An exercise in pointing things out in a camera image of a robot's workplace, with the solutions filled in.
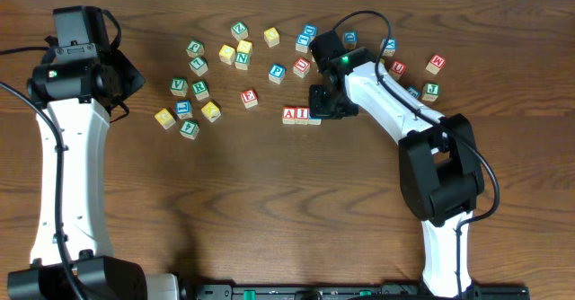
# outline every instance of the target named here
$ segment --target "letter j block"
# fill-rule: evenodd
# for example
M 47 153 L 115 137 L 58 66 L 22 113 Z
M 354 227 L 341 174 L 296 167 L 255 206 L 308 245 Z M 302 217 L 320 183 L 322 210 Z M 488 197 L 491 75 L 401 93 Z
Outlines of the letter j block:
M 186 51 L 190 57 L 201 57 L 205 53 L 204 45 L 196 40 L 190 42 Z

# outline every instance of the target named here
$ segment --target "wooden table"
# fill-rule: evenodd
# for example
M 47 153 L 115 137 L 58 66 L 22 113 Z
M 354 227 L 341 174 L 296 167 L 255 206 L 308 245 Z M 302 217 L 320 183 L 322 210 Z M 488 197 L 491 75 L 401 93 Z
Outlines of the wooden table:
M 284 105 L 306 105 L 316 67 L 293 74 L 305 23 L 329 30 L 359 9 L 386 13 L 407 65 L 400 83 L 441 84 L 433 108 L 463 113 L 501 184 L 501 206 L 471 227 L 469 266 L 482 283 L 526 284 L 533 299 L 568 299 L 575 286 L 574 0 L 2 0 L 0 48 L 43 45 L 56 35 L 51 10 L 109 9 L 120 48 L 146 86 L 132 113 L 111 126 L 105 152 L 106 219 L 116 256 L 146 272 L 177 270 L 239 284 L 380 284 L 415 280 L 424 264 L 420 223 L 403 202 L 393 140 L 365 112 L 320 127 L 281 123 Z M 254 53 L 245 72 L 219 61 L 242 20 Z M 275 26 L 278 47 L 263 31 Z M 110 36 L 114 34 L 109 26 Z M 359 16 L 341 27 L 379 47 L 383 23 Z M 154 119 L 173 108 L 175 75 L 190 82 L 185 48 L 204 42 L 204 78 L 223 116 L 200 122 L 196 141 Z M 425 70 L 438 53 L 447 64 Z M 0 57 L 0 79 L 25 89 L 39 52 Z M 281 85 L 272 63 L 287 68 Z M 240 92 L 255 88 L 257 108 Z M 0 276 L 26 269 L 39 220 L 41 153 L 33 113 L 0 93 Z M 476 213 L 492 202 L 479 197 Z M 5 282 L 0 296 L 6 297 Z

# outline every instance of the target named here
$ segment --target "wooden toy block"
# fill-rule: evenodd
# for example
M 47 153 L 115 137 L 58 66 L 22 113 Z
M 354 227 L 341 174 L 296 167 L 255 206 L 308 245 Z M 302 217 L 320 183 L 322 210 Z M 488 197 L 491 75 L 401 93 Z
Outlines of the wooden toy block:
M 252 43 L 247 40 L 240 40 L 237 45 L 237 52 L 245 53 L 250 56 L 253 53 Z
M 204 81 L 198 81 L 195 84 L 192 84 L 191 90 L 194 92 L 196 99 L 199 101 L 209 97 L 208 86 Z
M 191 118 L 191 102 L 189 101 L 178 101 L 176 102 L 176 115 L 179 119 L 189 119 Z
M 309 108 L 297 107 L 296 124 L 307 125 L 308 122 L 309 122 Z
M 235 56 L 235 67 L 239 68 L 240 70 L 247 70 L 248 66 L 250 66 L 250 56 L 239 52 Z
M 428 66 L 425 69 L 430 71 L 432 74 L 436 75 L 445 64 L 446 60 L 436 54 L 431 58 L 431 60 L 428 63 Z
M 248 37 L 248 28 L 243 22 L 237 22 L 232 26 L 232 35 L 236 40 L 243 40 Z
M 235 49 L 224 45 L 222 49 L 219 50 L 219 59 L 231 66 L 235 61 Z
M 354 31 L 346 31 L 343 33 L 343 46 L 346 49 L 355 49 L 358 45 L 358 34 Z
M 166 108 L 156 113 L 154 117 L 160 123 L 160 125 L 164 127 L 164 129 L 168 129 L 176 123 L 176 120 L 172 117 L 172 114 Z
M 197 76 L 202 76 L 208 71 L 208 65 L 201 57 L 192 59 L 190 62 L 190 68 Z
M 294 64 L 294 73 L 299 77 L 305 77 L 309 70 L 311 69 L 311 64 L 305 58 L 300 57 Z
M 315 38 L 315 35 L 317 35 L 317 27 L 310 24 L 306 24 L 304 26 L 304 31 L 302 32 L 302 34 L 309 36 L 310 41 L 312 41 Z
M 423 101 L 435 101 L 439 97 L 439 84 L 425 84 L 423 87 Z
M 395 81 L 399 81 L 399 78 L 403 75 L 406 68 L 407 66 L 405 66 L 405 64 L 403 64 L 402 62 L 394 61 L 392 67 L 389 68 L 389 75 Z
M 193 121 L 186 120 L 180 128 L 180 134 L 189 139 L 196 139 L 199 133 L 198 124 Z
M 309 120 L 307 121 L 308 125 L 322 125 L 322 119 L 314 118 L 310 115 Z
M 209 121 L 214 122 L 216 121 L 216 119 L 218 119 L 220 116 L 222 116 L 222 113 L 219 111 L 219 108 L 216 106 L 216 104 L 212 101 L 208 102 L 208 104 L 206 104 L 202 109 L 201 112 L 204 114 L 204 116 L 206 116 L 207 119 L 209 119 Z
M 415 89 L 414 87 L 410 86 L 409 88 L 407 88 L 407 93 L 412 95 L 413 98 L 418 99 L 421 96 L 421 93 L 419 90 Z
M 269 77 L 270 81 L 276 84 L 281 84 L 286 77 L 286 68 L 280 65 L 271 66 Z
M 311 41 L 312 38 L 310 38 L 307 35 L 304 34 L 297 35 L 296 51 L 307 53 L 307 50 L 309 49 L 309 42 Z
M 245 106 L 246 109 L 258 105 L 258 96 L 255 94 L 255 91 L 253 89 L 244 91 L 241 94 L 241 96 L 242 96 L 243 106 Z
M 268 43 L 270 48 L 279 44 L 279 33 L 275 27 L 263 32 L 263 38 L 266 40 L 266 43 Z
M 190 57 L 201 57 L 204 55 L 204 45 L 196 40 L 192 40 L 186 49 Z
M 188 82 L 186 81 L 186 79 L 173 78 L 170 91 L 172 92 L 173 95 L 185 97 L 186 93 L 188 92 Z
M 284 107 L 284 112 L 282 113 L 281 122 L 284 124 L 295 124 L 296 123 L 296 108 L 294 107 Z
M 384 42 L 385 39 L 381 41 L 379 49 L 381 49 L 384 46 Z M 384 57 L 392 57 L 396 50 L 397 50 L 397 41 L 393 38 L 389 39 L 387 41 L 387 46 L 385 47 L 384 50 Z

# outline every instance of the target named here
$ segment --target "yellow block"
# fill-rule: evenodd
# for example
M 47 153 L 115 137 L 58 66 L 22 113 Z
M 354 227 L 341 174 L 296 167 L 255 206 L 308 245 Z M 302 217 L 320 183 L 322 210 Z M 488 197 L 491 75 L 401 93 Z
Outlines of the yellow block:
M 156 113 L 155 118 L 158 120 L 160 125 L 162 125 L 162 127 L 164 127 L 165 129 L 168 129 L 169 127 L 171 127 L 173 124 L 176 123 L 176 120 L 172 117 L 172 114 L 166 108 Z
M 279 44 L 279 33 L 275 27 L 263 32 L 263 38 L 270 48 Z
M 263 32 L 263 35 L 265 35 L 266 39 L 268 40 L 274 40 L 279 37 L 278 30 L 276 30 L 275 27 L 272 27 L 269 30 Z
M 238 53 L 242 52 L 247 55 L 252 54 L 252 43 L 247 40 L 240 40 L 240 43 L 237 45 Z
M 222 47 L 222 49 L 219 50 L 219 56 L 220 57 L 232 58 L 232 55 L 234 53 L 235 53 L 235 49 L 230 47 L 230 46 L 227 46 L 227 45 L 224 45 Z
M 222 115 L 219 108 L 214 104 L 214 102 L 208 102 L 202 109 L 201 112 L 206 116 L 209 121 L 214 122 L 218 117 Z

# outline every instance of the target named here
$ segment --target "blue block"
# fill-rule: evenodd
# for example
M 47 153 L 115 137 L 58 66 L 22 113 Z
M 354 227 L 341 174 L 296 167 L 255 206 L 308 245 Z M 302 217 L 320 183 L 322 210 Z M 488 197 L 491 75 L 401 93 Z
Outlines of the blue block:
M 310 38 L 307 35 L 304 35 L 304 34 L 297 35 L 296 43 L 299 45 L 308 46 L 310 41 L 312 41 L 312 38 Z
M 317 27 L 310 24 L 306 24 L 304 26 L 304 32 L 302 34 L 307 35 L 309 37 L 313 37 L 317 34 Z
M 391 38 L 387 41 L 387 47 L 385 47 L 385 49 L 397 49 L 397 42 L 394 38 Z
M 357 43 L 358 42 L 358 34 L 354 31 L 346 31 L 343 33 L 343 42 L 344 43 Z
M 191 110 L 191 103 L 189 101 L 176 102 L 176 114 L 189 113 Z
M 286 72 L 286 68 L 280 65 L 273 65 L 270 69 L 270 75 L 281 77 Z
M 418 99 L 421 96 L 421 92 L 417 89 L 415 89 L 414 87 L 410 86 L 409 88 L 407 88 L 407 93 L 412 95 L 413 98 Z

